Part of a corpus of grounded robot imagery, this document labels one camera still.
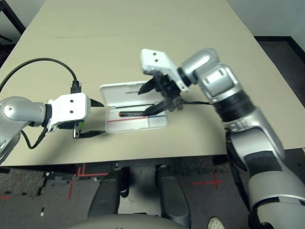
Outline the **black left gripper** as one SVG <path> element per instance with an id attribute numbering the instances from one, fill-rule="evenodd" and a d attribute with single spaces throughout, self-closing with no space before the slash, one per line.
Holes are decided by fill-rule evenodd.
<path id="1" fill-rule="evenodd" d="M 104 105 L 96 100 L 91 99 L 91 107 L 104 107 Z M 102 135 L 105 131 L 88 131 L 85 133 L 81 132 L 81 125 L 83 121 L 70 121 L 58 125 L 59 129 L 66 129 L 73 131 L 73 138 L 91 138 L 98 135 Z"/>

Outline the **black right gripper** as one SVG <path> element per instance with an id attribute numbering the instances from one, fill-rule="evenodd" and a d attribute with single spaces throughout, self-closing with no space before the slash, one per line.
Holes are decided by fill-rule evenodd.
<path id="1" fill-rule="evenodd" d="M 147 81 L 140 87 L 138 95 L 148 93 L 155 89 L 163 96 L 164 100 L 146 108 L 142 115 L 154 116 L 165 110 L 173 111 L 176 108 L 183 110 L 183 99 L 180 97 L 180 89 L 175 82 L 163 73 L 155 73 L 153 79 Z"/>

